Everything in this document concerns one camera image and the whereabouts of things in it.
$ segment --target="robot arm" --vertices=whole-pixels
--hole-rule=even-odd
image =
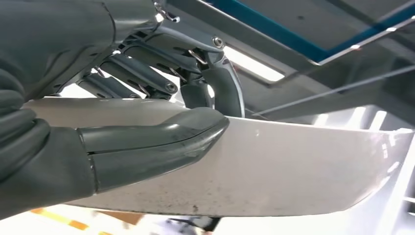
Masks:
[[[219,112],[198,108],[156,126],[50,127],[0,80],[0,219],[92,196],[199,161],[227,128]]]

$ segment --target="bolt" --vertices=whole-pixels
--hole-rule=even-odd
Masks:
[[[213,44],[215,44],[216,47],[221,48],[223,47],[225,44],[223,43],[222,39],[218,38],[218,37],[213,37]]]
[[[169,92],[176,92],[176,91],[177,91],[177,87],[176,87],[176,85],[174,85],[173,83],[167,83],[167,84],[166,84],[166,89],[167,89]]]

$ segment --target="ceiling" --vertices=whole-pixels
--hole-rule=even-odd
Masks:
[[[414,0],[240,0],[302,38],[331,49],[370,29],[375,23],[408,9]],[[168,10],[186,23],[208,30],[286,77],[266,84],[239,72],[248,117],[281,120],[376,105],[415,125],[414,72],[406,72],[354,89],[335,92],[296,105],[294,101],[322,94],[415,62],[415,23],[346,53],[321,66],[270,37],[226,17],[197,0],[168,0]]]

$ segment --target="ceiling panel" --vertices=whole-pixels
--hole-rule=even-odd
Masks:
[[[316,45],[329,49],[358,33],[334,13],[309,0],[240,0]]]

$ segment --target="ceiling light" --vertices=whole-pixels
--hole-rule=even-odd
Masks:
[[[353,114],[351,115],[349,122],[346,124],[346,128],[360,129],[360,125],[361,125],[365,110],[366,110],[365,107],[355,108],[353,111]]]
[[[388,173],[392,173],[394,170],[396,170],[399,166],[399,162],[395,162],[391,167],[388,169]]]
[[[378,131],[382,126],[383,120],[385,120],[386,114],[385,111],[377,111],[375,117],[373,118],[372,124],[370,125],[369,130]]]
[[[404,197],[404,198],[403,198],[403,200],[404,200],[404,201],[407,201],[407,202],[412,202],[412,203],[415,203],[415,198],[411,198],[411,197]]]
[[[253,72],[268,81],[276,82],[284,78],[282,73],[275,71],[274,69],[242,54],[233,48],[225,47],[223,51],[228,59],[239,65],[242,69]]]
[[[327,122],[328,114],[320,114],[317,116],[316,121],[314,122],[315,126],[324,126]]]

